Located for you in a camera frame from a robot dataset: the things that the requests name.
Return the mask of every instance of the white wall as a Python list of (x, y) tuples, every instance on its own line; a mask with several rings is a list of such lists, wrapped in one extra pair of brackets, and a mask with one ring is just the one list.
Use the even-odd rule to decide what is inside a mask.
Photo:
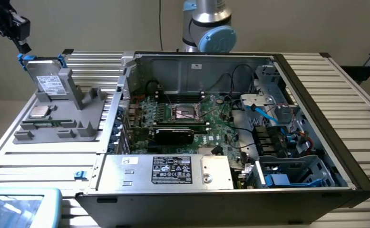
[[(181, 47), (183, 0), (163, 0), (165, 50)], [(158, 50), (157, 0), (13, 0), (32, 21), (30, 52)], [(235, 51), (328, 52), (340, 64), (370, 53), (370, 0), (227, 0)], [(0, 37), (0, 99), (25, 100), (33, 87)]]

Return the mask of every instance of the metal case frame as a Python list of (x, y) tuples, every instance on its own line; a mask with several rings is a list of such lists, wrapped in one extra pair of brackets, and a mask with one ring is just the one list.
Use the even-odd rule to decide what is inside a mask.
[(136, 52), (134, 54), (217, 57), (271, 56), (276, 67), (281, 70), (281, 78), (300, 108), (352, 184), (348, 187), (315, 189), (142, 191), (134, 193), (98, 192), (92, 189), (77, 193), (76, 200), (101, 227), (308, 224), (332, 209), (353, 207), (370, 198), (370, 180), (281, 54), (177, 52)]

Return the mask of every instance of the green circuit board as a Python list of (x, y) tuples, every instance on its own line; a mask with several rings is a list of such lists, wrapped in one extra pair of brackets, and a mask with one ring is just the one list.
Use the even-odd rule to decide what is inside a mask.
[[(140, 111), (137, 111), (137, 117), (130, 118), (130, 154), (208, 154), (211, 150), (220, 146), (223, 147), (223, 153), (228, 156), (228, 159), (235, 161), (240, 156), (240, 150), (233, 149), (229, 146), (229, 140), (236, 134), (236, 131), (229, 128), (220, 117), (221, 111), (224, 114), (229, 113), (229, 105), (217, 104), (216, 99), (224, 100), (223, 96), (213, 95), (211, 99), (203, 101), (197, 104), (165, 104), (157, 103), (150, 97), (146, 97), (134, 106)], [(199, 111), (199, 119), (189, 120), (187, 118), (172, 120), (172, 108), (171, 106), (195, 106)], [(185, 128), (185, 124), (191, 123), (192, 129), (205, 130), (203, 133), (196, 133), (193, 136), (193, 142), (189, 145), (181, 146), (158, 146), (157, 148), (150, 148), (152, 145), (152, 129), (153, 123), (175, 122), (175, 124), (183, 124), (176, 128)], [(235, 147), (239, 147), (237, 142), (232, 142)]]

